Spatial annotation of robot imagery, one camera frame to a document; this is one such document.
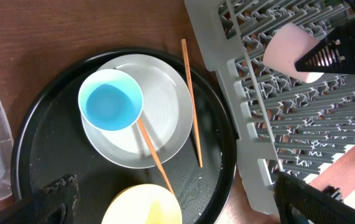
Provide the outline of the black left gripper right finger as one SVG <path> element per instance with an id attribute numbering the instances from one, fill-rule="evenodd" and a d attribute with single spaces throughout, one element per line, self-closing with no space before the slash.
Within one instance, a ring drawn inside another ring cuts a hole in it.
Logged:
<path id="1" fill-rule="evenodd" d="M 355 209 L 284 172 L 275 182 L 274 199 L 282 224 L 355 224 Z"/>

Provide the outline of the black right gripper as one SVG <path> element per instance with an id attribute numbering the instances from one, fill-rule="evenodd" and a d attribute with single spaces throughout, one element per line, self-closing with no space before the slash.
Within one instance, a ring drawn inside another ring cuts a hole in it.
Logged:
<path id="1" fill-rule="evenodd" d="M 345 0 L 355 12 L 355 0 Z M 299 72 L 355 74 L 355 18 L 333 29 L 295 62 Z"/>

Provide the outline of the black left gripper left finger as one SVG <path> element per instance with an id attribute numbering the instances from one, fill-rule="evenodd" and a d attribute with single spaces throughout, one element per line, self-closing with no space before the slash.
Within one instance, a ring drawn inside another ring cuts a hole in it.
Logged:
<path id="1" fill-rule="evenodd" d="M 13 206 L 0 211 L 0 224 L 73 223 L 78 199 L 76 176 L 66 174 Z"/>

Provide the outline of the pink plastic cup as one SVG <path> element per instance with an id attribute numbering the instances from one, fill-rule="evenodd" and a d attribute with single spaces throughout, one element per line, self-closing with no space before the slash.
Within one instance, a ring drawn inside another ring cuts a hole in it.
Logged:
<path id="1" fill-rule="evenodd" d="M 285 24 L 267 45 L 263 63 L 266 67 L 302 82 L 315 82 L 323 73 L 298 72 L 295 68 L 295 62 L 318 43 L 319 40 L 299 26 L 293 23 Z"/>

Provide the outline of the yellow bowl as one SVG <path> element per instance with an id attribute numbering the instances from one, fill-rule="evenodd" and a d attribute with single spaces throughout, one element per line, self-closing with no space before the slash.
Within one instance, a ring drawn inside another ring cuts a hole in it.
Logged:
<path id="1" fill-rule="evenodd" d="M 140 184 L 124 189 L 110 203 L 102 224 L 182 224 L 177 198 L 164 187 Z"/>

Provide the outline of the wooden chopstick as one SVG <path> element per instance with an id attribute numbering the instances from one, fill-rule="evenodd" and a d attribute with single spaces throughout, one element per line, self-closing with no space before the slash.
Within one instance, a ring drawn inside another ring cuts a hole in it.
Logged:
<path id="1" fill-rule="evenodd" d="M 185 73 L 186 73 L 186 77 L 187 77 L 187 87 L 190 92 L 191 102 L 193 105 L 193 132 L 194 132 L 194 137 L 195 137 L 196 151 L 198 154 L 198 163 L 199 163 L 199 166 L 201 168 L 203 168 L 200 133 L 199 133 L 198 120 L 197 120 L 197 115 L 196 115 L 195 96 L 194 96 L 193 85 L 192 85 L 190 62 L 189 62 L 186 39 L 181 40 L 181 45 L 182 45 L 183 61 L 184 61 L 184 65 L 185 65 Z"/>
<path id="2" fill-rule="evenodd" d="M 173 188 L 172 188 L 172 186 L 171 186 L 171 184 L 170 184 L 170 182 L 169 182 L 169 179 L 168 179 L 168 177 L 167 177 L 167 175 L 166 175 L 166 172 L 164 171 L 164 168 L 163 168 L 163 166 L 162 166 L 162 163 L 161 163 L 161 161 L 160 161 L 160 159 L 159 159 L 159 157 L 158 157 L 158 155 L 157 155 L 157 153 L 156 153 L 156 150 L 155 150 L 155 148 L 154 148 L 154 145 L 152 144 L 152 141 L 151 141 L 151 139 L 150 139 L 150 136 L 149 136 L 149 134 L 148 134 L 148 132 L 147 132 L 147 130 L 146 130 L 146 128 L 145 128 L 145 126 L 144 126 L 144 124 L 143 124 L 141 118 L 138 118 L 138 119 L 137 119 L 137 125 L 138 125 L 138 127 L 139 127 L 139 129 L 140 129 L 140 132 L 141 132 L 141 134 L 142 134 L 142 136 L 143 136 L 143 138 L 144 138 L 144 140 L 145 140 L 145 143 L 147 144 L 147 147 L 149 148 L 149 151 L 150 151 L 150 153 L 151 153 L 151 155 L 152 155 L 152 158 L 153 158 L 153 160 L 154 160 L 154 162 L 155 162 L 155 165 L 157 166 L 158 170 L 159 170 L 160 173 L 162 174 L 162 177 L 163 177 L 163 179 L 164 179 L 164 181 L 165 181 L 165 183 L 166 183 L 166 185 L 167 185 L 168 190 L 169 190 L 173 195 L 175 195 L 175 193 L 174 193 L 174 191 L 173 191 Z"/>

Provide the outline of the light blue plastic cup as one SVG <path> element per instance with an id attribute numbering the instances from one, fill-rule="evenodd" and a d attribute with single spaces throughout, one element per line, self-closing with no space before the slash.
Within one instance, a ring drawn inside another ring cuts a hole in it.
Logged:
<path id="1" fill-rule="evenodd" d="M 98 70 L 81 84 L 78 107 L 90 126 L 101 131 L 120 131 L 140 118 L 144 94 L 138 82 L 126 72 Z"/>

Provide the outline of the grey round plate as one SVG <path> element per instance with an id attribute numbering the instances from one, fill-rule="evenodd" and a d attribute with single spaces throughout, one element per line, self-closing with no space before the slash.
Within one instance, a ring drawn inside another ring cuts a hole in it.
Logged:
<path id="1" fill-rule="evenodd" d="M 144 94 L 142 122 L 160 161 L 171 159 L 185 144 L 193 124 L 191 95 L 180 74 L 163 60 L 144 54 L 123 55 L 100 68 L 116 68 L 136 80 Z M 110 162 L 131 169 L 155 166 L 136 124 L 103 131 L 85 119 L 81 122 L 91 145 Z"/>

